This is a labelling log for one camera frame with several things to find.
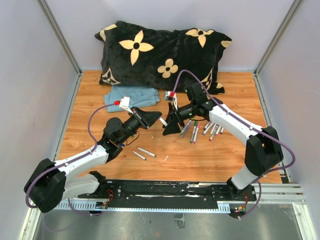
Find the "light blue capped marker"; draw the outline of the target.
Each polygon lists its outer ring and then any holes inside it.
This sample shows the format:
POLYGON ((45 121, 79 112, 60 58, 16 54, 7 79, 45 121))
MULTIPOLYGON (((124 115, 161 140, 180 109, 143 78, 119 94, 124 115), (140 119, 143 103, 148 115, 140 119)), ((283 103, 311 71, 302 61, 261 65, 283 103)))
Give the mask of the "light blue capped marker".
POLYGON ((160 117, 159 120, 161 121, 164 128, 168 125, 167 122, 162 117, 160 117))

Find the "grey marker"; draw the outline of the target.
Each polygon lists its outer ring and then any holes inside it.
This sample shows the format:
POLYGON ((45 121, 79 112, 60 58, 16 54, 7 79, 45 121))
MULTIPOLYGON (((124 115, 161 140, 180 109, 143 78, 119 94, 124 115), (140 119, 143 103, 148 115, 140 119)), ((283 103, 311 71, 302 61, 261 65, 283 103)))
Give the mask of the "grey marker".
POLYGON ((193 123, 193 121, 190 119, 188 121, 188 123, 186 124, 186 126, 183 128, 183 130, 182 130, 182 132, 180 134, 180 138, 183 138, 186 135, 186 133, 188 132, 188 130, 191 127, 192 123, 193 123))

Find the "blue capped white marker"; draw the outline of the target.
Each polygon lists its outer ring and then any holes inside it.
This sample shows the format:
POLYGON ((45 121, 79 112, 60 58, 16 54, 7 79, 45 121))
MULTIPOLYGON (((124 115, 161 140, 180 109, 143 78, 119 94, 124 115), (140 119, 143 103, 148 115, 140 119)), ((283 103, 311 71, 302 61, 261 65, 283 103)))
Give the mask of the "blue capped white marker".
POLYGON ((138 152, 136 152, 136 151, 134 151, 134 150, 132 150, 132 153, 135 154, 136 156, 138 156, 139 158, 141 158, 141 159, 144 160, 144 161, 147 160, 146 157, 144 157, 143 155, 139 154, 138 152))

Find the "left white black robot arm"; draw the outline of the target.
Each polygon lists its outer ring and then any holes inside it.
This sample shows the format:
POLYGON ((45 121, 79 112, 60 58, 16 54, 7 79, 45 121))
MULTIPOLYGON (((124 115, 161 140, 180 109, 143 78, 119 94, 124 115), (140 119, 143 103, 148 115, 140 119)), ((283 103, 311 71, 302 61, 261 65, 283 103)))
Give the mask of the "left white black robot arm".
POLYGON ((110 118, 101 139, 95 140, 89 149, 63 160, 41 160, 23 189, 27 206, 48 213, 62 200, 81 194, 103 197, 107 193, 104 182, 92 173, 83 177, 79 174, 115 159, 128 138, 139 129, 148 130, 162 116, 160 111, 144 111, 135 106, 128 114, 125 122, 118 117, 110 118))

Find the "green capped white marker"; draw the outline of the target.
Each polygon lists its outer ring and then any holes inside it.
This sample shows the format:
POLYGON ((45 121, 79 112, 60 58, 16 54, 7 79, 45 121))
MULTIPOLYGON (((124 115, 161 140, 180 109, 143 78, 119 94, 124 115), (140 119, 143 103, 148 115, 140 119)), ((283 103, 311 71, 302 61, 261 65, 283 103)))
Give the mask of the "green capped white marker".
POLYGON ((141 148, 141 147, 137 147, 137 149, 138 149, 139 151, 141 151, 141 152, 143 152, 143 153, 145 153, 145 154, 153 157, 153 158, 155 158, 155 157, 157 156, 156 154, 154 154, 154 153, 152 153, 152 152, 149 152, 149 151, 147 151, 147 150, 145 150, 145 149, 143 149, 143 148, 141 148))

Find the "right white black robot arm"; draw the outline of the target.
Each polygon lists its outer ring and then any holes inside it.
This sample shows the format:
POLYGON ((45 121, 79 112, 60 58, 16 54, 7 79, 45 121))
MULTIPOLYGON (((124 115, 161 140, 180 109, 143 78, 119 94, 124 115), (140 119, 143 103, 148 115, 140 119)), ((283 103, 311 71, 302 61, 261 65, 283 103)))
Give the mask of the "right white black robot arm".
POLYGON ((277 131, 272 126, 263 128, 239 116, 221 100, 207 94, 198 83, 187 87, 185 92, 190 103, 182 107, 178 106, 174 92, 164 93, 169 103, 162 134, 177 134, 185 126, 185 120, 198 116, 217 124, 240 140, 245 145, 244 165, 226 182, 227 196, 232 200, 240 199, 254 180, 283 160, 277 131))

